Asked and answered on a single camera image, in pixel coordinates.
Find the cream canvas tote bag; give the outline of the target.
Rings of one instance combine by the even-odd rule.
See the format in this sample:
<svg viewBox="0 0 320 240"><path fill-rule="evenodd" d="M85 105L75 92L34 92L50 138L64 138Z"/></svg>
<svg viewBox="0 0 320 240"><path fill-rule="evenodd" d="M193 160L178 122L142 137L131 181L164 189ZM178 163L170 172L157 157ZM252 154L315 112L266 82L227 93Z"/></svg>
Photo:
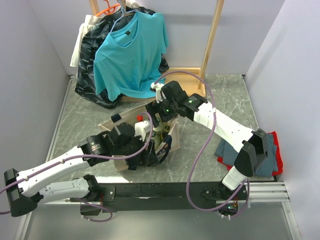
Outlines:
<svg viewBox="0 0 320 240"><path fill-rule="evenodd" d="M115 114L110 117L107 121L101 123L98 125L100 130L103 131L111 131L113 127L120 125L121 123L128 123L132 125L135 128L135 123L137 123L137 116L141 115L145 120L148 120L148 117L146 115L143 115L143 112L146 111L146 107L144 105L134 107L130 110L124 111L120 114ZM167 158L168 154L170 152L173 152L175 150L178 150L180 148L180 136L179 136L179 129L178 129L178 118L174 117L173 119L169 120L168 122L159 122L159 126L162 127L162 132L164 131L164 126L170 125L170 132L165 137L162 138L161 134L156 134L153 132L153 128L151 128L150 131L152 131L151 139L155 141L155 146L159 143L164 141L164 146L156 151L156 156L159 159L159 164L163 163L163 161ZM150 135L150 132L147 133L145 143L148 140L148 137ZM126 169L135 171L136 169L129 169L126 160L120 159L114 161L114 166L118 172L124 171Z"/></svg>

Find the green Perrier lemon bottle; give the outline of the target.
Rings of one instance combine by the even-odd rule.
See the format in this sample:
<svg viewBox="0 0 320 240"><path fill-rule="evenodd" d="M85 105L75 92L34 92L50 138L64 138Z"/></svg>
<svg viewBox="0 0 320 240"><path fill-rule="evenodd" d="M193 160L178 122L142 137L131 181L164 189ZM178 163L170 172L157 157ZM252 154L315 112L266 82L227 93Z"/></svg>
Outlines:
<svg viewBox="0 0 320 240"><path fill-rule="evenodd" d="M161 134L163 139L169 134L170 130L171 130L170 125L167 124L167 125L164 126L163 132Z"/></svg>

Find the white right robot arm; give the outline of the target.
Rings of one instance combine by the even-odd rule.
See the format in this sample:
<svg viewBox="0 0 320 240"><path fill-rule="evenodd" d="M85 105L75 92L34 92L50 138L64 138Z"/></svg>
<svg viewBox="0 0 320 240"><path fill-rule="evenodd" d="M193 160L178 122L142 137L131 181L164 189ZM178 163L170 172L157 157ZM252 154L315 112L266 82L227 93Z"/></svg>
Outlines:
<svg viewBox="0 0 320 240"><path fill-rule="evenodd" d="M155 93L156 100L147 104L146 110L154 126L159 126L157 117L163 122L176 116L186 117L214 131L237 152L233 167L219 187L220 196L231 199L237 193L237 187L246 178L252 177L267 159L269 148L266 132L241 125L197 93L187 95L177 81L152 83L150 89Z"/></svg>

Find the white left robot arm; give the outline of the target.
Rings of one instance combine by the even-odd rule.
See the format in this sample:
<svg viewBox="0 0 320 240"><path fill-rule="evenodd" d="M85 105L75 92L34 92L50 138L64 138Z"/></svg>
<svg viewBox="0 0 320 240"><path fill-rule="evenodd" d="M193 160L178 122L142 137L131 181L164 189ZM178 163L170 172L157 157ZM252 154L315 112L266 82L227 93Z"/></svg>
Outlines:
<svg viewBox="0 0 320 240"><path fill-rule="evenodd" d="M91 135L66 153L34 168L4 173L5 189L12 217L20 217L39 205L64 198L94 201L100 187L93 175L57 182L72 172L109 160L138 160L151 142L153 124L148 120L131 125L123 122L112 130Z"/></svg>

